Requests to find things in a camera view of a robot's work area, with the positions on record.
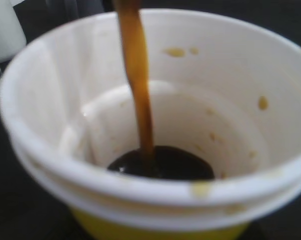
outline cup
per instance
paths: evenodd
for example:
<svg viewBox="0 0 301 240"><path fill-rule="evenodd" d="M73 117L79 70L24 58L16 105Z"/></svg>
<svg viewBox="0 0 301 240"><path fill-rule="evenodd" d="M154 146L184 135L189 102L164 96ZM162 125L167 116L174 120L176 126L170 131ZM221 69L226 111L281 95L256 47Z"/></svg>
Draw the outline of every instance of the cup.
<svg viewBox="0 0 301 240"><path fill-rule="evenodd" d="M215 14L148 9L142 21L155 144L205 159L216 180L106 170L138 148L114 13L59 27L9 65L13 148L96 239L234 240L301 193L301 48Z"/></svg>

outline brown stain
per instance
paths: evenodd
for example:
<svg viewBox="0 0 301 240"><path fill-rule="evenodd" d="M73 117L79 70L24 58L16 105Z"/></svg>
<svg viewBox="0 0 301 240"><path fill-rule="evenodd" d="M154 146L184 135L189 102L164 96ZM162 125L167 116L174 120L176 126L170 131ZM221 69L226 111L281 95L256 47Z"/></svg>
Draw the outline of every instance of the brown stain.
<svg viewBox="0 0 301 240"><path fill-rule="evenodd" d="M163 52L174 58L182 58L185 56L185 50L180 47L166 48Z"/></svg>
<svg viewBox="0 0 301 240"><path fill-rule="evenodd" d="M198 55L200 53L199 49L197 47L191 47L189 49L189 52L193 55Z"/></svg>
<svg viewBox="0 0 301 240"><path fill-rule="evenodd" d="M264 111L268 109L269 107L269 102L265 96L261 96L258 100L258 107L260 110Z"/></svg>
<svg viewBox="0 0 301 240"><path fill-rule="evenodd" d="M209 138L210 138L213 142L215 142L215 138L216 138L215 133L210 132L210 133L209 133Z"/></svg>
<svg viewBox="0 0 301 240"><path fill-rule="evenodd" d="M194 144L194 147L195 147L198 151L202 152L203 154L206 153L200 145Z"/></svg>
<svg viewBox="0 0 301 240"><path fill-rule="evenodd" d="M207 197L211 189L212 187L208 182L194 182L190 184L190 192L197 199Z"/></svg>
<svg viewBox="0 0 301 240"><path fill-rule="evenodd" d="M242 204L234 204L232 206L228 206L225 209L225 214L226 215L235 215L235 214L239 214L239 213L243 213L247 210L247 208L242 205Z"/></svg>
<svg viewBox="0 0 301 240"><path fill-rule="evenodd" d="M215 114L215 111L214 111L214 109L212 109L211 107L208 107L208 108L206 109L206 114L207 114L208 116L212 116L212 115Z"/></svg>
<svg viewBox="0 0 301 240"><path fill-rule="evenodd" d="M256 151L250 151L250 152L249 152L249 158L251 158L251 159L255 158L256 155L257 155L257 152L256 152Z"/></svg>
<svg viewBox="0 0 301 240"><path fill-rule="evenodd" d="M221 174L220 174L220 179L222 179L222 180L224 180L224 179L226 179L227 178L227 174L226 174L226 172L222 172Z"/></svg>

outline brown liquid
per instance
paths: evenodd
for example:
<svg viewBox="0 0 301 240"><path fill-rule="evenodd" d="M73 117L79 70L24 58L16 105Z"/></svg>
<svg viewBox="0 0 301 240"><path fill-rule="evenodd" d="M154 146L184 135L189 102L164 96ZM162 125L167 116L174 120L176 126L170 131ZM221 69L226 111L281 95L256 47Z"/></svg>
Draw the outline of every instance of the brown liquid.
<svg viewBox="0 0 301 240"><path fill-rule="evenodd" d="M156 146L154 156L157 177L160 179L192 181L214 179L213 170L208 163L179 148ZM108 170L147 177L142 162L141 153L134 150L118 158Z"/></svg>
<svg viewBox="0 0 301 240"><path fill-rule="evenodd" d="M148 56L139 9L141 0L113 0L117 11L125 70L137 117L140 150L128 152L109 170L171 180L210 180L212 168L200 158L173 147L154 150L153 123L148 88ZM184 50L174 54L182 57Z"/></svg>
<svg viewBox="0 0 301 240"><path fill-rule="evenodd" d="M140 4L141 0L114 0L119 19L126 75L135 103L142 162L147 176L155 177L148 57L139 13Z"/></svg>
<svg viewBox="0 0 301 240"><path fill-rule="evenodd" d="M261 96L258 100L258 107L260 110L264 111L269 107L269 102L265 96Z"/></svg>

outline white bottle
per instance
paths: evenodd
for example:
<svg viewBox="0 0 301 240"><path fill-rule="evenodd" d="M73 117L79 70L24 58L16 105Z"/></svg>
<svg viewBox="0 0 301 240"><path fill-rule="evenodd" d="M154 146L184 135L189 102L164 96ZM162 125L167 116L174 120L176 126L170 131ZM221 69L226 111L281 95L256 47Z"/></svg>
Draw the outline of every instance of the white bottle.
<svg viewBox="0 0 301 240"><path fill-rule="evenodd" d="M26 45L26 38L10 0L0 0L0 63Z"/></svg>

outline white plastic cup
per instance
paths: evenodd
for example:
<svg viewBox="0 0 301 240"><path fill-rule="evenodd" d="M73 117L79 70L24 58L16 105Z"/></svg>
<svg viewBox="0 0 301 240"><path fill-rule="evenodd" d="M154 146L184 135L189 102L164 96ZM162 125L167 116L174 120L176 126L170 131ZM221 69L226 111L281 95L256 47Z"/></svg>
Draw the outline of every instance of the white plastic cup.
<svg viewBox="0 0 301 240"><path fill-rule="evenodd" d="M0 99L12 145L99 240L234 240L301 193L301 48L215 14L150 9L142 20L155 143L204 158L215 181L105 170L138 147L114 13L59 27L12 61Z"/></svg>

